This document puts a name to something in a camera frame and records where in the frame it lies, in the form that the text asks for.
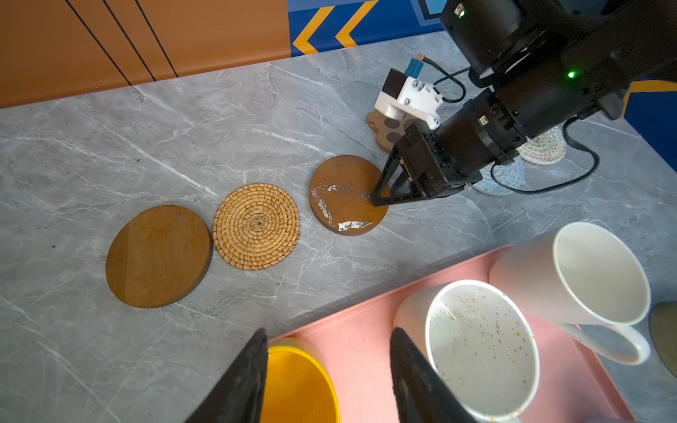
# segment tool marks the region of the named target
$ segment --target mug rim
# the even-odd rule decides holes
[[[531,404],[533,401],[533,398],[536,395],[536,391],[538,390],[538,384],[541,378],[541,365],[540,365],[540,356],[538,353],[538,345],[536,344],[536,341],[533,337],[533,331],[531,330],[531,326],[529,325],[529,322],[527,321],[527,318],[524,317],[524,314],[522,311],[519,309],[519,307],[515,304],[514,301],[510,299],[509,296],[507,296],[503,291],[500,289],[496,288],[495,286],[492,286],[491,284],[488,284],[487,282],[482,282],[479,280],[472,280],[472,279],[464,279],[464,280],[458,280],[458,281],[453,281],[447,283],[442,289],[439,290],[439,292],[433,297],[433,300],[431,301],[430,305],[428,306],[428,310],[426,312],[426,318],[425,318],[425,327],[424,327],[424,337],[425,337],[425,348],[426,348],[426,355],[428,362],[431,364],[433,369],[435,370],[435,373],[438,373],[437,367],[435,366],[435,359],[433,358],[433,350],[430,346],[430,322],[431,322],[431,317],[433,313],[433,307],[435,306],[435,302],[439,300],[442,296],[444,296],[447,292],[454,288],[458,288],[461,286],[467,286],[467,285],[472,285],[472,286],[480,286],[484,289],[487,289],[489,291],[492,291],[495,294],[499,294],[499,297],[502,298],[504,301],[510,305],[510,308],[515,310],[517,312],[517,316],[524,325],[524,327],[527,329],[527,333],[529,336],[528,338],[528,343],[532,347],[532,354],[534,356],[534,361],[533,365],[535,367],[535,372],[534,372],[534,378],[533,378],[533,384],[529,388],[529,392],[525,398],[525,400],[515,408],[514,411],[508,412],[505,414],[486,414],[486,413],[481,413],[480,411],[475,410],[472,407],[469,407],[459,401],[459,404],[463,406],[463,408],[470,413],[473,417],[484,420],[484,421],[493,421],[496,422],[501,422],[505,420],[511,420],[516,417],[519,417],[521,413],[524,412],[524,410]]]
[[[645,301],[644,307],[642,308],[641,315],[639,315],[638,317],[635,317],[632,320],[628,320],[628,321],[617,321],[617,320],[607,319],[606,317],[600,315],[599,313],[597,313],[596,311],[594,311],[590,307],[588,307],[586,304],[584,304],[583,301],[581,301],[580,298],[578,298],[578,295],[576,295],[573,292],[573,290],[569,286],[569,283],[567,282],[567,280],[564,278],[564,275],[562,274],[562,271],[561,271],[560,265],[559,265],[559,260],[557,259],[557,253],[556,253],[557,244],[558,244],[559,239],[562,236],[562,233],[564,233],[564,231],[567,228],[570,228],[572,226],[593,227],[593,228],[595,228],[595,230],[600,231],[601,233],[604,233],[606,236],[611,236],[611,238],[614,239],[617,243],[619,243],[621,245],[621,247],[625,250],[625,252],[630,255],[632,263],[637,268],[639,268],[640,274],[642,275],[642,282],[644,282],[643,285],[644,285],[645,294],[646,294],[646,301]],[[568,224],[562,226],[561,228],[559,228],[557,230],[557,232],[555,233],[554,239],[552,240],[552,245],[551,245],[550,248],[551,248],[554,268],[555,268],[555,271],[557,272],[557,276],[559,278],[560,283],[562,283],[562,285],[564,285],[564,288],[567,290],[567,292],[569,293],[571,298],[573,298],[574,301],[578,305],[583,307],[583,309],[585,311],[587,311],[589,314],[591,314],[593,317],[603,321],[607,325],[632,326],[632,325],[639,323],[640,321],[642,321],[647,316],[647,313],[649,312],[649,308],[651,307],[651,287],[649,286],[649,279],[647,278],[647,274],[644,272],[644,267],[642,267],[642,264],[637,259],[637,256],[635,256],[635,254],[632,252],[632,250],[630,250],[630,247],[628,247],[626,245],[626,243],[623,242],[620,238],[618,238],[613,232],[609,231],[608,229],[606,229],[604,227],[601,227],[600,225],[595,225],[594,223],[590,223],[590,222],[571,222],[571,223],[568,223]]]

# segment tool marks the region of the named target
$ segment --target wooden coaster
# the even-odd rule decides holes
[[[677,301],[653,306],[649,314],[649,332],[658,356],[677,378]]]
[[[362,235],[374,229],[388,207],[374,207],[369,195],[381,170],[356,156],[338,156],[322,163],[310,180],[313,214],[330,231],[340,235]],[[390,194],[386,188],[384,194]]]
[[[376,133],[376,144],[386,153],[389,153],[400,137],[404,135],[404,129],[418,118],[405,113],[401,120],[390,119],[378,110],[374,110],[367,116],[369,127]]]
[[[217,251],[231,266],[265,269],[296,246],[301,234],[299,210],[289,194],[276,186],[245,185],[221,203],[212,233]]]
[[[179,206],[146,210],[118,233],[108,250],[106,280],[125,304],[151,309],[190,294],[207,273],[209,229]]]

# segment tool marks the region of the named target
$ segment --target coaster with white paint marks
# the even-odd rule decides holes
[[[338,156],[322,163],[310,181],[310,205],[320,223],[340,235],[362,235],[374,229],[388,207],[369,200],[381,171],[357,156]]]

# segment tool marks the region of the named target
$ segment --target yellow chevron pattern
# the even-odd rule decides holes
[[[329,13],[334,10],[334,6],[328,6],[328,7],[321,7],[316,13],[315,16],[313,16],[312,19],[310,19],[310,22],[308,22],[308,25],[305,26],[305,28],[301,31],[297,39],[294,40],[292,43],[294,47],[297,49],[301,50],[303,54],[315,54],[318,51],[315,50],[315,47],[313,47],[309,42],[308,39],[313,36],[315,31],[318,30],[320,25],[324,22],[324,20],[329,16]]]
[[[378,0],[370,0],[362,3],[362,6],[359,7],[357,12],[351,16],[348,22],[346,22],[343,28],[341,28],[338,34],[336,34],[336,39],[343,47],[348,48],[355,47],[357,45],[355,40],[353,40],[350,36],[350,33],[364,19],[364,17],[367,16],[369,11],[376,5],[376,3],[378,3]],[[313,45],[308,40],[313,36],[315,31],[318,30],[320,25],[322,25],[324,20],[327,18],[327,16],[329,16],[329,13],[331,13],[333,9],[334,6],[319,8],[313,18],[310,19],[310,22],[308,22],[299,36],[294,40],[292,45],[301,50],[301,52],[305,55],[317,53],[317,49],[313,47]]]
[[[336,39],[343,45],[343,47],[355,47],[357,43],[351,38],[350,33],[364,19],[369,11],[378,3],[378,0],[365,1],[362,3],[362,6],[359,7],[357,12],[353,15],[352,18],[348,20],[346,25],[341,28],[341,30],[336,34]]]

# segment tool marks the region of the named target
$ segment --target black cable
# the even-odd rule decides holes
[[[562,128],[562,133],[564,135],[564,140],[567,142],[567,144],[569,144],[569,146],[571,148],[573,148],[575,150],[581,150],[581,151],[584,151],[584,152],[588,152],[592,156],[592,159],[594,160],[594,163],[592,163],[592,168],[590,168],[590,170],[587,171],[584,175],[581,175],[578,178],[572,179],[571,181],[558,183],[557,185],[552,185],[552,186],[547,187],[547,188],[541,188],[540,190],[523,191],[523,190],[518,190],[517,188],[509,187],[509,186],[499,182],[496,179],[496,176],[494,175],[494,169],[496,168],[496,165],[497,165],[496,163],[494,163],[494,165],[492,166],[492,170],[491,170],[492,179],[494,180],[494,182],[496,182],[498,185],[501,185],[503,188],[506,188],[507,190],[516,192],[518,194],[533,195],[533,194],[543,194],[544,192],[550,192],[550,191],[554,191],[554,190],[559,190],[560,188],[568,187],[568,186],[573,185],[574,183],[580,182],[583,179],[592,175],[593,172],[595,172],[595,170],[599,166],[600,158],[599,158],[599,155],[596,152],[592,151],[590,148],[587,148],[586,146],[584,146],[583,144],[581,144],[580,142],[576,141],[574,138],[571,138],[571,136],[569,136],[569,125],[571,125],[572,123],[574,123],[577,120],[578,120],[578,116],[574,116],[573,118],[567,119],[567,121],[564,123],[564,127]]]
[[[423,59],[421,59],[421,60],[422,60],[424,63],[427,63],[427,64],[431,65],[432,67],[434,67],[435,69],[437,69],[438,71],[440,71],[447,79],[451,79],[451,80],[454,81],[459,87],[461,87],[461,90],[462,90],[463,92],[461,93],[461,96],[460,96],[459,98],[449,99],[449,98],[446,98],[446,97],[442,97],[442,101],[447,102],[447,103],[458,103],[458,102],[462,102],[463,99],[465,98],[465,95],[466,95],[465,85],[463,85],[463,83],[461,83],[461,81],[459,81],[458,79],[454,78],[454,75],[452,75],[452,74],[448,73],[446,70],[442,69],[442,66],[438,65],[437,63],[435,63],[434,60],[428,59],[427,57],[423,57]]]
[[[469,70],[470,70],[470,68],[465,68],[465,69],[458,70],[458,71],[452,73],[452,76],[460,75],[460,74],[462,74],[462,73],[468,72]],[[437,85],[437,84],[439,84],[440,82],[446,81],[446,80],[448,80],[448,79],[449,79],[448,76],[443,76],[443,77],[441,77],[440,79],[438,79],[437,81],[435,81],[435,82],[433,83],[433,85]]]

